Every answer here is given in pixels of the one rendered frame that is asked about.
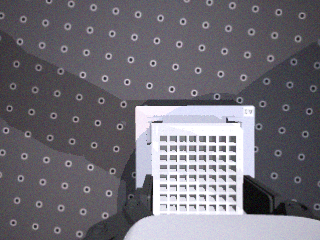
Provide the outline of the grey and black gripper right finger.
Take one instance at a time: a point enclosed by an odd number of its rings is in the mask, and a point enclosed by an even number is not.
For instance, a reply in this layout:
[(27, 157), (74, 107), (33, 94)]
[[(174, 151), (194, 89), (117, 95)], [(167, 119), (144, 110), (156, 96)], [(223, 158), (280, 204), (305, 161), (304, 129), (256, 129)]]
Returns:
[(250, 175), (243, 175), (243, 210), (253, 215), (282, 215), (320, 221), (311, 209), (296, 201), (282, 201), (282, 196)]

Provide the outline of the white well plate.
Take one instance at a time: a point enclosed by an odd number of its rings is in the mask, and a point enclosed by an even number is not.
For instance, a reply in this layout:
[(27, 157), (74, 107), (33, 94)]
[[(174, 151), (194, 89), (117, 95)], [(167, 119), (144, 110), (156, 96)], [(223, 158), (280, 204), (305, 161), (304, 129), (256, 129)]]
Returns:
[(153, 214), (243, 214), (240, 123), (152, 123)]

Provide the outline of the black perforated breadboard plate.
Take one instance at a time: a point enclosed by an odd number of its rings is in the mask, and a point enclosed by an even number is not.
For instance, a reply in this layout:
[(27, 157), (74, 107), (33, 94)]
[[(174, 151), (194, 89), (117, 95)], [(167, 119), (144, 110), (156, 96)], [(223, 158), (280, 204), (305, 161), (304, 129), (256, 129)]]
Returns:
[(320, 0), (0, 0), (0, 240), (122, 211), (136, 106), (254, 106), (254, 179), (320, 217)]

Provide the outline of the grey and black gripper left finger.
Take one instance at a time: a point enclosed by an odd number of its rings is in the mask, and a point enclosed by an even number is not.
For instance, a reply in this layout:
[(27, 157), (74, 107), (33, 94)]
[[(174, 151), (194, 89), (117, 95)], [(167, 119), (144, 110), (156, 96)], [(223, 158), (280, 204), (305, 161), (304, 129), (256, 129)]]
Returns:
[(136, 199), (123, 203), (123, 211), (91, 226), (82, 240), (123, 240), (137, 221), (154, 216), (152, 174), (146, 174), (142, 188), (137, 187), (133, 198)]

